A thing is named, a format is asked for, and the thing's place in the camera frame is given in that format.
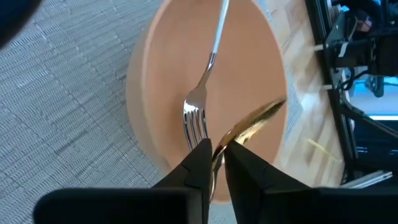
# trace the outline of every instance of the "spoon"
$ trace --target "spoon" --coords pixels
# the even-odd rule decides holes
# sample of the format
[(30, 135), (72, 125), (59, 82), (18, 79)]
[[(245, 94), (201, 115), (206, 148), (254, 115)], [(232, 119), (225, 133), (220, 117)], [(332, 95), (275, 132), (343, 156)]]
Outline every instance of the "spoon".
[(211, 175), (211, 195), (210, 200), (214, 196), (216, 189), (217, 173), (220, 167), (224, 164), (224, 150), (231, 141), (243, 145), (250, 140), (255, 134), (257, 134), (267, 123), (274, 117), (279, 109), (285, 104), (286, 96), (278, 98), (266, 105), (259, 107), (258, 109), (249, 113), (240, 122), (230, 129), (222, 138), (218, 144), (216, 151), (212, 158), (212, 175)]

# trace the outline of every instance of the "fork handle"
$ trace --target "fork handle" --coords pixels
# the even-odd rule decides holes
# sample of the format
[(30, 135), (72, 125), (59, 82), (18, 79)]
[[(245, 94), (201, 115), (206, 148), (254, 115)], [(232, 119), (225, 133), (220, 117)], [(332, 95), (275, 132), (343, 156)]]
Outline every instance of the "fork handle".
[(212, 53), (217, 54), (218, 46), (220, 44), (221, 34), (223, 33), (223, 27), (226, 17), (226, 12), (228, 10), (229, 0), (223, 0), (220, 11), (220, 18), (218, 19), (218, 26), (216, 31), (216, 39), (214, 41)]

